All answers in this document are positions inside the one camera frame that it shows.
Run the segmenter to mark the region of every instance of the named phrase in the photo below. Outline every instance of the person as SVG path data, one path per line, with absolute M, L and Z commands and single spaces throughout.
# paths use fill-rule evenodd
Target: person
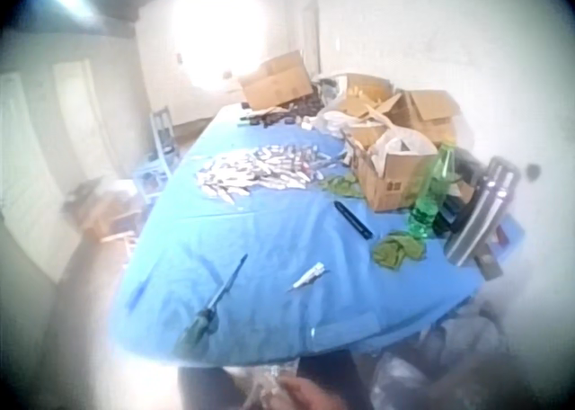
M 180 368 L 184 410 L 242 408 L 245 394 L 221 368 Z M 262 399 L 266 410 L 373 410 L 349 351 L 302 357 L 296 377 L 279 377 L 285 393 Z

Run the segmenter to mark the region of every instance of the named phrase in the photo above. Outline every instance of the ceiling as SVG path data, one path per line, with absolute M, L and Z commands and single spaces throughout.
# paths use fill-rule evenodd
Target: ceiling
M 105 18 L 135 22 L 138 8 L 154 0 L 87 1 Z M 54 0 L 2 0 L 1 9 L 3 25 L 19 30 L 42 32 L 85 30 L 85 26 L 79 25 L 66 9 Z

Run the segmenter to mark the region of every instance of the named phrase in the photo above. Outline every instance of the blue tablecloth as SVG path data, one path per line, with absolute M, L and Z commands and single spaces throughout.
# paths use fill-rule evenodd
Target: blue tablecloth
M 335 155 L 342 142 L 317 131 L 278 124 L 238 126 L 239 105 L 224 108 L 185 156 L 155 205 L 123 277 L 111 312 L 111 332 L 126 349 L 181 365 L 247 365 L 350 348 L 373 351 L 416 333 L 472 295 L 483 282 L 476 267 L 447 262 L 438 240 L 427 258 L 400 271 L 376 266 L 370 248 L 405 229 L 403 213 L 371 211 L 365 201 L 341 200 L 374 232 L 365 241 L 318 188 L 256 189 L 235 206 L 208 198 L 196 171 L 207 156 L 272 144 L 318 145 Z M 511 244 L 521 237 L 503 223 Z M 173 346 L 241 257 L 248 259 L 217 305 L 214 330 L 192 360 Z M 300 290 L 288 289 L 317 262 L 328 272 Z M 135 289 L 143 288 L 130 309 Z

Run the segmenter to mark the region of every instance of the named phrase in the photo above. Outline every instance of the silver thermos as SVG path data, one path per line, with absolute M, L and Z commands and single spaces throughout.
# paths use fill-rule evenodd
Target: silver thermos
M 452 233 L 444 247 L 449 262 L 461 266 L 472 256 L 481 257 L 513 198 L 519 176 L 518 169 L 503 158 L 490 161 L 476 180 L 473 197 L 451 225 Z

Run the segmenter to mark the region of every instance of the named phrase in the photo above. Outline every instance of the pile of green leaves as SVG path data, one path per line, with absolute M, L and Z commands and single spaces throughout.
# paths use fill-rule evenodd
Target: pile of green leaves
M 397 271 L 407 256 L 421 260 L 425 254 L 425 242 L 407 232 L 392 232 L 374 246 L 371 256 L 378 265 Z
M 353 197 L 356 199 L 364 199 L 366 197 L 358 187 L 358 179 L 353 173 L 348 173 L 344 176 L 330 176 L 321 181 L 319 186 L 340 197 Z

